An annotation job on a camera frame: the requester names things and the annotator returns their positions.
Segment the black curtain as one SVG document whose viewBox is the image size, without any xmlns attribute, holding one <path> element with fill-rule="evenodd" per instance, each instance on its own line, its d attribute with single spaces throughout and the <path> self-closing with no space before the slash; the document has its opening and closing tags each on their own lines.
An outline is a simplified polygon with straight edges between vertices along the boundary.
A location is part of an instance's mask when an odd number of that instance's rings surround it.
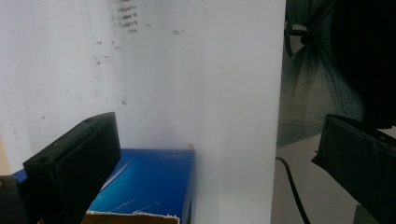
<svg viewBox="0 0 396 224">
<path fill-rule="evenodd" d="M 332 53 L 365 104 L 363 122 L 396 126 L 396 0 L 335 0 Z"/>
</svg>

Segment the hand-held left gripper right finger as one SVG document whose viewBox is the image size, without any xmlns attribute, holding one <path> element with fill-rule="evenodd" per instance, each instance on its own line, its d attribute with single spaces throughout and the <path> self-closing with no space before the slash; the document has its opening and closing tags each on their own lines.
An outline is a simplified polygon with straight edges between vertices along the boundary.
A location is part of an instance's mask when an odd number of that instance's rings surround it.
<svg viewBox="0 0 396 224">
<path fill-rule="evenodd" d="M 327 115 L 312 162 L 379 224 L 396 224 L 396 139 L 361 122 Z"/>
</svg>

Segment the blue cardboard box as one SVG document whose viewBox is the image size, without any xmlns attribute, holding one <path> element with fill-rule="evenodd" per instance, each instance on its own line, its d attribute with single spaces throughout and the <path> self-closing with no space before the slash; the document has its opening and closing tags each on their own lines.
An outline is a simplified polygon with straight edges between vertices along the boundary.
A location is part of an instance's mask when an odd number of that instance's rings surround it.
<svg viewBox="0 0 396 224">
<path fill-rule="evenodd" d="M 13 177 L 18 200 L 0 208 L 0 224 L 45 224 L 34 219 L 25 170 Z M 193 224 L 194 184 L 191 149 L 123 149 L 79 224 Z"/>
</svg>

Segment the white partition board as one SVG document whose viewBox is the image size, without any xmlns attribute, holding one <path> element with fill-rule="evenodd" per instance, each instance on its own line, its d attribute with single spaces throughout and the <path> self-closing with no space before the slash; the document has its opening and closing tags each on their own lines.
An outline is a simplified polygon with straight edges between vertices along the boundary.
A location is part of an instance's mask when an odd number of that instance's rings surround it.
<svg viewBox="0 0 396 224">
<path fill-rule="evenodd" d="M 0 0 L 0 170 L 113 111 L 196 152 L 196 224 L 270 224 L 285 0 Z"/>
</svg>

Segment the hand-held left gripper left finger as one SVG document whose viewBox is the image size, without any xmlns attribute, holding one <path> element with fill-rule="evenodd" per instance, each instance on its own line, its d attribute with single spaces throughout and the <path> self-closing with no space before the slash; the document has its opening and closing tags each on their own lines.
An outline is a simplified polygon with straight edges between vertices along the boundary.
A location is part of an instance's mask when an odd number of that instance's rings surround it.
<svg viewBox="0 0 396 224">
<path fill-rule="evenodd" d="M 35 220 L 79 224 L 120 160 L 113 112 L 84 119 L 23 163 Z"/>
</svg>

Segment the grey-green curtain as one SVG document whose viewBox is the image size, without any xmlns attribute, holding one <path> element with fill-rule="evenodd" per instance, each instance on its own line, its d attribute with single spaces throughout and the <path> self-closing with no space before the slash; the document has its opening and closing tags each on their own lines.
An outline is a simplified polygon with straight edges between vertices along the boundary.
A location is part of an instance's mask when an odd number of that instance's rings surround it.
<svg viewBox="0 0 396 224">
<path fill-rule="evenodd" d="M 283 64 L 277 147 L 322 132 L 328 114 L 362 120 L 364 102 L 339 71 L 331 47 L 335 0 L 286 0 L 285 38 L 294 25 L 306 42 Z"/>
</svg>

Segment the black stand clamp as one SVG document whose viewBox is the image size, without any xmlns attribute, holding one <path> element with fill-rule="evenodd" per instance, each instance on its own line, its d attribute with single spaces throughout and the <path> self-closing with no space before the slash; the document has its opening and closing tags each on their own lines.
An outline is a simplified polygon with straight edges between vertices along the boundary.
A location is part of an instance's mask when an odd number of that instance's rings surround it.
<svg viewBox="0 0 396 224">
<path fill-rule="evenodd" d="M 301 24 L 285 22 L 284 26 L 284 49 L 290 58 L 297 53 L 310 40 L 311 34 L 307 28 Z"/>
</svg>

